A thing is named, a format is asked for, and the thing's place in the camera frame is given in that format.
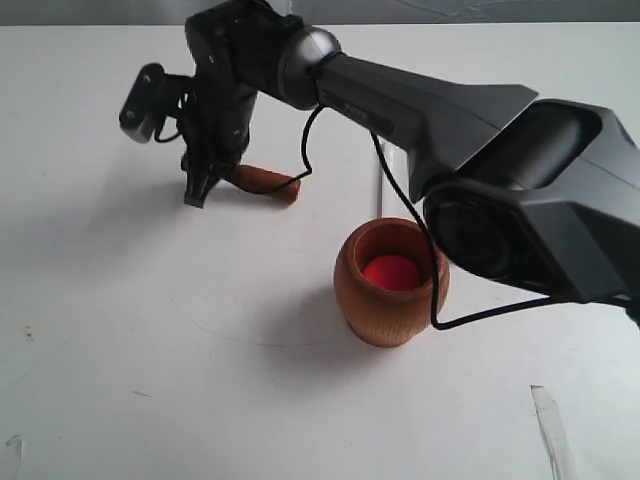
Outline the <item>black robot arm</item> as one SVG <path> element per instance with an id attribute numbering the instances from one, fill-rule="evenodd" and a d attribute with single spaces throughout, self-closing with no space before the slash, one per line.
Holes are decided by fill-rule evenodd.
<path id="1" fill-rule="evenodd" d="M 197 13 L 185 34 L 210 92 L 330 108 L 404 150 L 402 201 L 422 203 L 430 251 L 541 306 L 601 303 L 638 318 L 639 149 L 610 109 L 360 60 L 263 1 Z"/>

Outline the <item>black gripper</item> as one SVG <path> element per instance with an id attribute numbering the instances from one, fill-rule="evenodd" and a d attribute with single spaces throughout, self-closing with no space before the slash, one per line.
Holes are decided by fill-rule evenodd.
<path id="1" fill-rule="evenodd" d="M 254 8 L 210 8 L 190 16 L 185 36 L 195 63 L 187 113 L 198 129 L 185 139 L 185 205 L 202 209 L 223 178 L 214 162 L 236 164 L 246 151 L 257 90 L 238 77 L 233 39 Z"/>

